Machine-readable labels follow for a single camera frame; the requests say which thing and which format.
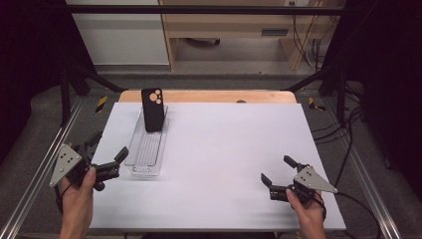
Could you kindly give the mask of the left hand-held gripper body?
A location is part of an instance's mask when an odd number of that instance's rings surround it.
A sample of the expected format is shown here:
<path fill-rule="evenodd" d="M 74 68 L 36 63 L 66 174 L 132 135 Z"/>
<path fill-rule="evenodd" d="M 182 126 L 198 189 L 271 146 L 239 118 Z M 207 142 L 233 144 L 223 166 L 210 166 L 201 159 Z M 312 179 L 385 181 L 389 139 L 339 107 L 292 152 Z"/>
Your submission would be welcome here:
<path fill-rule="evenodd" d="M 91 167 L 96 170 L 94 189 L 96 191 L 102 191 L 106 187 L 105 181 L 119 177 L 119 155 L 112 162 L 94 164 L 90 161 L 86 153 L 77 152 L 68 144 L 62 144 L 49 186 L 57 186 L 66 177 L 72 184 L 80 187 Z"/>

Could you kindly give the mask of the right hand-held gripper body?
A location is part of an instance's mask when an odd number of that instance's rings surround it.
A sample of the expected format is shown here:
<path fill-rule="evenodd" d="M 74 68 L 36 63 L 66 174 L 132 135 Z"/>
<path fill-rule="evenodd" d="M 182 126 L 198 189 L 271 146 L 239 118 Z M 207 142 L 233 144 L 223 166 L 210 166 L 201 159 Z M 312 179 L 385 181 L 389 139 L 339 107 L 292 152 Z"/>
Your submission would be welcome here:
<path fill-rule="evenodd" d="M 271 200 L 287 202 L 287 189 L 298 197 L 301 204 L 307 204 L 314 199 L 317 191 L 338 193 L 338 190 L 322 178 L 311 165 L 289 162 L 289 166 L 295 168 L 298 173 L 294 176 L 292 184 L 288 186 L 274 185 L 271 180 L 268 180 Z"/>

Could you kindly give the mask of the clear plastic tray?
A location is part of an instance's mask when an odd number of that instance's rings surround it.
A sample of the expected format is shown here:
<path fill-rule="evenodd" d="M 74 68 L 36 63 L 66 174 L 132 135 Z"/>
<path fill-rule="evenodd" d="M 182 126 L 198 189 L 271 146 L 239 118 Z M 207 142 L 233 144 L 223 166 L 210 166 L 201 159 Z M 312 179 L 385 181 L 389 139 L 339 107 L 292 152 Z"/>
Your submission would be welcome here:
<path fill-rule="evenodd" d="M 164 155 L 169 120 L 164 119 L 162 131 L 147 132 L 144 124 L 143 110 L 138 119 L 128 148 L 124 165 L 138 177 L 156 177 L 160 174 Z"/>

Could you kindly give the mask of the black phone case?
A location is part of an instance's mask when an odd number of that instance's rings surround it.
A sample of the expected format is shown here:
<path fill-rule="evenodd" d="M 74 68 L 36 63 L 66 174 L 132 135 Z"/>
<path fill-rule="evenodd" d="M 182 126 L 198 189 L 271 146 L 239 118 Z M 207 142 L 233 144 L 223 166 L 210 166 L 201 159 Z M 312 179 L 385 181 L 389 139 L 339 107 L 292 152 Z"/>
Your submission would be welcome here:
<path fill-rule="evenodd" d="M 162 131 L 165 115 L 161 89 L 142 89 L 141 99 L 145 130 L 147 132 Z"/>

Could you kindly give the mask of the person's right hand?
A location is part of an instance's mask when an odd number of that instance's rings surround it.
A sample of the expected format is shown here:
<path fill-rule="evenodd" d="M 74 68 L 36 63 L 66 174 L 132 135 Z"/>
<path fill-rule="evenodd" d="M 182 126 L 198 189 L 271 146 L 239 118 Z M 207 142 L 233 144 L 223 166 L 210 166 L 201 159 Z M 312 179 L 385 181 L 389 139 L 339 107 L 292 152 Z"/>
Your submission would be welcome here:
<path fill-rule="evenodd" d="M 323 207 L 320 200 L 312 199 L 308 204 L 302 205 L 299 198 L 290 189 L 286 193 L 302 228 L 306 226 L 312 228 L 323 227 Z"/>

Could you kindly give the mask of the person's left hand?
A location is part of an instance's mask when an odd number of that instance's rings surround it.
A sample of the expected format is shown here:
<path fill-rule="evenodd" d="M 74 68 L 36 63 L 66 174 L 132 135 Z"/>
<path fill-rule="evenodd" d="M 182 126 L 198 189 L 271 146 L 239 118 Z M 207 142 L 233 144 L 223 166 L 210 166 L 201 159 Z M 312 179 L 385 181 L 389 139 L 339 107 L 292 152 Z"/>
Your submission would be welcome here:
<path fill-rule="evenodd" d="M 80 187 L 75 187 L 68 178 L 62 180 L 63 217 L 67 222 L 91 224 L 94 208 L 94 184 L 96 170 L 91 167 Z"/>

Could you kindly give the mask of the black curtain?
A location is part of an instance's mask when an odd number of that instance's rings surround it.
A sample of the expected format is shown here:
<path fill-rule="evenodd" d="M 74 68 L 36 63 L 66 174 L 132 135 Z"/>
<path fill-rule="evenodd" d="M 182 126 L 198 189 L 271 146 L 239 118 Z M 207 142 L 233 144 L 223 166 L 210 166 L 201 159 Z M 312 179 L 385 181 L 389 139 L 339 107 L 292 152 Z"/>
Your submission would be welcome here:
<path fill-rule="evenodd" d="M 363 107 L 386 153 L 422 198 L 422 0 L 345 0 L 324 62 L 354 29 L 343 72 L 364 86 Z"/>
<path fill-rule="evenodd" d="M 66 0 L 0 0 L 0 164 L 31 114 L 31 98 L 60 80 L 65 65 L 94 63 Z"/>

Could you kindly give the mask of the white cabinet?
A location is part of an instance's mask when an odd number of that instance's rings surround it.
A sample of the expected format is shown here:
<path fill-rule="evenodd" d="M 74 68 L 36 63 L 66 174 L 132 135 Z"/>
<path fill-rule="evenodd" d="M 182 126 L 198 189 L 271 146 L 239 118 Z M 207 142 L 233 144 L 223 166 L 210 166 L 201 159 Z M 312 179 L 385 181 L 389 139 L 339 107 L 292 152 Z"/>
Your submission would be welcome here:
<path fill-rule="evenodd" d="M 74 14 L 96 66 L 168 65 L 159 14 Z"/>

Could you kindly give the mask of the wooden desk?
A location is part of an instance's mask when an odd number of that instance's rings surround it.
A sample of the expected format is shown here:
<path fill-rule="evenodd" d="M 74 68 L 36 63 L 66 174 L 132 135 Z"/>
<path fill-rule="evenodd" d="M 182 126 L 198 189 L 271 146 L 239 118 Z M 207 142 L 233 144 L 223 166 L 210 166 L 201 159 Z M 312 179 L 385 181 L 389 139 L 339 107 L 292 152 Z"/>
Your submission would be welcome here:
<path fill-rule="evenodd" d="M 347 0 L 310 0 L 307 7 L 342 7 Z M 266 6 L 286 7 L 285 0 L 158 0 L 160 5 L 199 6 Z M 332 37 L 339 18 L 337 16 L 285 16 L 285 15 L 199 15 L 164 14 L 164 31 L 169 39 L 169 54 L 176 55 L 175 41 L 182 38 L 276 38 L 296 70 L 312 40 Z M 288 29 L 284 37 L 263 37 L 263 29 Z"/>

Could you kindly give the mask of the aluminium floor rail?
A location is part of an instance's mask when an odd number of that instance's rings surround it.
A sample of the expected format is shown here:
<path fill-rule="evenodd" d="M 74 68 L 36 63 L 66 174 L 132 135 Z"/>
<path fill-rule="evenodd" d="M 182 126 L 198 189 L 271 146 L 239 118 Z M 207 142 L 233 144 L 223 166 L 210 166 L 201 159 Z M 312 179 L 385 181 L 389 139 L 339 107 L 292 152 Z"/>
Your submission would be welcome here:
<path fill-rule="evenodd" d="M 360 155 L 353 145 L 351 125 L 348 123 L 344 126 L 340 125 L 336 117 L 336 106 L 334 104 L 334 100 L 324 99 L 323 101 L 327 107 L 329 115 L 333 118 L 334 122 L 340 126 L 340 130 L 345 133 L 345 136 L 342 138 L 342 142 L 346 149 L 346 158 L 349 160 L 349 163 L 353 168 L 355 176 L 368 202 L 370 211 L 376 218 L 384 239 L 402 239 L 396 223 L 392 219 L 384 200 L 374 184 L 374 181 L 369 175 L 368 170 L 361 161 Z"/>
<path fill-rule="evenodd" d="M 53 142 L 50 144 L 48 151 L 39 164 L 18 205 L 16 206 L 7 222 L 4 224 L 4 227 L 0 230 L 0 239 L 15 239 L 17 236 L 49 172 L 53 168 L 53 164 L 56 161 L 56 157 L 58 156 L 62 143 L 65 141 L 70 130 L 72 129 L 72 126 L 78 117 L 81 107 L 85 101 L 85 97 L 75 98 L 69 118 L 59 128 L 55 138 L 53 139 Z"/>

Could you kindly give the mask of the black diagonal frame strut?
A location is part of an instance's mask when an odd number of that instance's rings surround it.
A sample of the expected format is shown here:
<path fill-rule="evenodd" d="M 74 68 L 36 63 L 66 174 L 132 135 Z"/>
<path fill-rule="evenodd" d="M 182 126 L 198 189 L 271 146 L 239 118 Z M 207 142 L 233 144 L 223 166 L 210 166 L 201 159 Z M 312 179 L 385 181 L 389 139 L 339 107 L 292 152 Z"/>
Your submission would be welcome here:
<path fill-rule="evenodd" d="M 322 69 L 312 74 L 311 76 L 306 77 L 304 80 L 286 88 L 286 91 L 294 93 L 315 81 L 326 79 L 333 71 L 334 67 L 327 67 L 325 69 Z"/>
<path fill-rule="evenodd" d="M 73 68 L 76 70 L 76 72 L 80 73 L 82 76 L 94 80 L 98 84 L 106 87 L 107 89 L 109 89 L 109 90 L 111 90 L 115 93 L 122 93 L 124 91 L 127 91 L 127 89 L 121 88 L 121 87 L 109 82 L 108 80 L 100 77 L 98 74 L 90 72 L 90 71 L 84 69 L 81 66 L 73 65 Z"/>

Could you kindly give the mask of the black frame post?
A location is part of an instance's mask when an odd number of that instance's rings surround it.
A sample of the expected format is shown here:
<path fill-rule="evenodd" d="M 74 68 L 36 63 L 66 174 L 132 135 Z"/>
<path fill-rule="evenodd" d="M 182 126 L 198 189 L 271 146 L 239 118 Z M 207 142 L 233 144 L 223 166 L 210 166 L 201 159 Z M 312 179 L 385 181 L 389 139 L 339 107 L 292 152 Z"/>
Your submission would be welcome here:
<path fill-rule="evenodd" d="M 338 74 L 336 117 L 341 126 L 344 126 L 344 102 L 345 102 L 345 77 L 343 71 Z"/>

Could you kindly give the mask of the black horizontal frame bar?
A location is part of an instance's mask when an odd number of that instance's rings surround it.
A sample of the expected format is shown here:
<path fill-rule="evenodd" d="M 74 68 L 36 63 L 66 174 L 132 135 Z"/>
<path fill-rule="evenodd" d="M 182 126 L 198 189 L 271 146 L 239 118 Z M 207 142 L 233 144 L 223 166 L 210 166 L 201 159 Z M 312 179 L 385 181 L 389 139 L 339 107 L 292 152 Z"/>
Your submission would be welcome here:
<path fill-rule="evenodd" d="M 43 10 L 75 14 L 213 14 L 213 15 L 360 15 L 368 8 L 346 7 L 266 7 L 199 5 L 42 5 Z"/>

